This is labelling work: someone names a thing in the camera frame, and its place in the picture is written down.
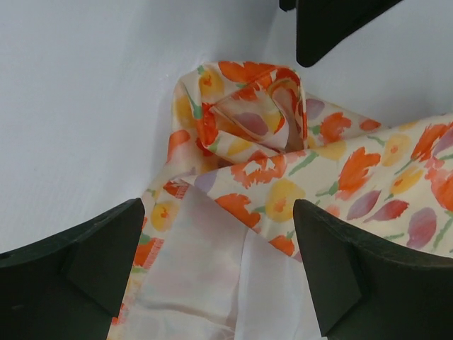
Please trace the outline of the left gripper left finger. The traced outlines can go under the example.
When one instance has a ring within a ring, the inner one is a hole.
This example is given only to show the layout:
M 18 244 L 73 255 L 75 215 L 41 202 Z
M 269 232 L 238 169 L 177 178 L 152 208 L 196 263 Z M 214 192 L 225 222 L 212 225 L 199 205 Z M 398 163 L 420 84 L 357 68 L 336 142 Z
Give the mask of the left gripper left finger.
M 118 317 L 144 206 L 139 198 L 1 254 L 2 339 L 106 339 Z

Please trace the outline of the floral orange skirt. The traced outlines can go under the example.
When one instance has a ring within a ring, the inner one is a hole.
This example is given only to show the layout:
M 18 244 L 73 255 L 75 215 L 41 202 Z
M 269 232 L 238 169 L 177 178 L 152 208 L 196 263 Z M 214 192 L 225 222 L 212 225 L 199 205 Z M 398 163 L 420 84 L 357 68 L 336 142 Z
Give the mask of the floral orange skirt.
M 289 67 L 182 76 L 162 172 L 109 339 L 319 339 L 296 200 L 452 255 L 452 115 L 384 127 L 304 93 Z

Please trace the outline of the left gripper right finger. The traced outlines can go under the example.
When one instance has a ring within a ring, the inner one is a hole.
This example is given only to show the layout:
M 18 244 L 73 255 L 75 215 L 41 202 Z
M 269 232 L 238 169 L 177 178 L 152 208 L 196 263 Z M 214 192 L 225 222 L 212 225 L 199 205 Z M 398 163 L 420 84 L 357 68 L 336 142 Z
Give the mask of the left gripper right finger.
M 451 339 L 452 260 L 395 244 L 307 200 L 294 226 L 329 339 Z

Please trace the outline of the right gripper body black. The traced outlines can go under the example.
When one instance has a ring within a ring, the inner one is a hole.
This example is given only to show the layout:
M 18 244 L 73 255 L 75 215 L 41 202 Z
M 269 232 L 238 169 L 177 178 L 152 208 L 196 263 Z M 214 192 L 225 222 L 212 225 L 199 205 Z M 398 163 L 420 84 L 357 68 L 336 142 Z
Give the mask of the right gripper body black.
M 296 12 L 296 61 L 312 67 L 336 45 L 400 0 L 280 0 L 281 10 Z

